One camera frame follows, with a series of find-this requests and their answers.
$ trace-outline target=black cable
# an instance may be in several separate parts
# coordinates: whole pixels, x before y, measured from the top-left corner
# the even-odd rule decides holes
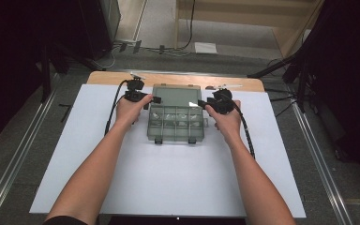
[[[295,99],[295,98],[297,98],[296,95],[291,95],[291,96],[288,96],[288,97],[272,98],[272,99],[270,99],[270,101],[271,101],[271,102],[274,102],[274,101],[281,101],[281,100]]]
[[[249,131],[248,131],[247,121],[245,120],[244,115],[241,112],[241,109],[239,109],[238,105],[231,98],[229,98],[226,95],[223,95],[221,93],[220,93],[220,95],[222,97],[225,97],[226,99],[228,99],[232,103],[233,107],[238,111],[239,116],[241,117],[242,125],[244,126],[245,134],[247,135],[247,144],[249,145],[249,152],[253,156],[253,158],[256,159],[253,144],[252,144],[252,140],[250,138],[250,134],[249,134]]]
[[[267,74],[269,74],[270,72],[273,72],[279,68],[285,67],[286,65],[292,63],[293,61],[295,61],[296,59],[296,53],[294,53],[293,55],[282,59],[280,62],[275,63],[273,66],[271,67],[267,67],[265,69],[263,69],[262,71],[259,71],[257,73],[254,74],[250,74],[247,75],[248,78],[256,78],[259,79]]]
[[[283,109],[281,112],[279,112],[278,114],[276,114],[276,117],[280,116],[281,114],[285,113],[285,111],[287,111],[296,101],[291,102],[291,104],[289,104],[285,109]]]
[[[192,22],[194,21],[194,11],[195,11],[195,0],[192,3],[191,20],[189,22],[189,40],[188,40],[188,43],[185,46],[181,47],[181,48],[175,49],[176,51],[184,50],[192,40]]]
[[[271,60],[270,62],[268,62],[268,64],[267,64],[267,68],[270,68],[270,65],[271,65],[271,63],[272,62],[274,62],[274,61],[276,61],[276,60],[280,60],[280,61],[282,61],[282,59],[281,58],[276,58],[276,59],[273,59],[273,60]],[[274,75],[274,73],[273,73],[274,71],[271,71],[270,72],[270,74],[271,74],[271,76],[273,76],[273,77],[275,77],[276,75]]]
[[[115,106],[118,103],[117,99],[118,99],[119,91],[121,90],[122,84],[127,83],[127,82],[128,82],[128,80],[124,80],[121,83],[119,83],[118,89],[116,90],[115,99],[113,100],[113,103],[112,103],[110,117],[108,117],[108,121],[107,121],[107,124],[106,124],[106,129],[105,129],[104,135],[106,135],[108,133],[109,129],[110,129],[111,118],[113,117],[113,110],[115,109]]]
[[[194,21],[194,12],[195,12],[195,0],[192,3],[192,10],[191,10],[191,20],[189,22],[189,39],[188,42],[185,46],[180,47],[180,48],[163,48],[163,49],[159,49],[159,48],[148,48],[148,47],[140,47],[140,49],[146,49],[146,50],[156,50],[156,51],[182,51],[184,50],[186,47],[188,47],[188,45],[191,43],[192,40],[192,22]]]
[[[292,95],[294,95],[294,93],[291,93],[291,92],[289,92],[289,91],[277,90],[277,89],[272,89],[272,88],[264,88],[264,91],[266,91],[266,92],[287,93],[287,94],[292,94]]]

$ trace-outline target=metal frame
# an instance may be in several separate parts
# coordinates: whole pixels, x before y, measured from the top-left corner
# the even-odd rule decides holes
[[[39,128],[44,121],[47,112],[51,108],[52,102],[56,94],[57,86],[60,81],[60,76],[56,73],[53,78],[53,90],[51,94],[48,96],[44,103],[40,103],[39,108],[37,109],[37,113],[35,114],[30,126],[22,137],[22,141],[17,147],[13,158],[7,165],[7,168],[0,179],[0,208],[8,195],[8,192],[14,182],[14,179],[17,176],[17,173],[23,165],[23,162],[35,137],[38,134]]]
[[[289,85],[287,85],[287,89],[290,92],[294,92],[294,90]],[[318,170],[318,173],[320,174],[329,201],[334,209],[338,224],[353,224],[346,204],[341,197],[340,191],[338,190],[338,186],[336,185],[336,182],[323,158],[321,148],[315,139],[311,127],[309,126],[306,114],[301,112],[297,104],[293,104],[292,107],[297,121],[299,122],[300,128],[302,129],[307,141],[308,149],[312,155],[312,158],[314,159],[315,166]]]
[[[194,75],[194,76],[208,76],[208,77],[226,77],[226,78],[248,78],[246,74],[223,74],[223,73],[202,73],[202,72],[179,72],[179,71],[158,71],[158,70],[143,70],[143,69],[115,69],[107,70],[107,72],[126,72],[126,73],[158,73],[158,74],[175,74],[175,75]]]

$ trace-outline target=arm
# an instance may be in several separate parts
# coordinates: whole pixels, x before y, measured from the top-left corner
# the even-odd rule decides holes
[[[95,223],[113,179],[125,134],[151,99],[152,95],[147,95],[137,103],[119,101],[112,129],[68,180],[46,219],[70,216],[87,224]]]
[[[222,115],[212,107],[207,112],[216,120],[232,153],[232,161],[247,217],[252,224],[295,224],[279,192],[251,156],[240,136],[241,118],[236,110]]]

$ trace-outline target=sleeve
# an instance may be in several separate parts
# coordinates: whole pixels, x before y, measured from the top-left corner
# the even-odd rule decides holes
[[[58,216],[58,217],[51,217],[46,220],[43,225],[87,225],[86,223],[68,216]]]

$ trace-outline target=forearm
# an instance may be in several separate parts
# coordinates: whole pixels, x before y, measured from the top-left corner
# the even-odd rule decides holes
[[[71,216],[94,223],[113,179],[126,126],[115,124],[71,176],[48,218]]]
[[[243,204],[252,224],[294,224],[288,206],[239,136],[226,138]]]

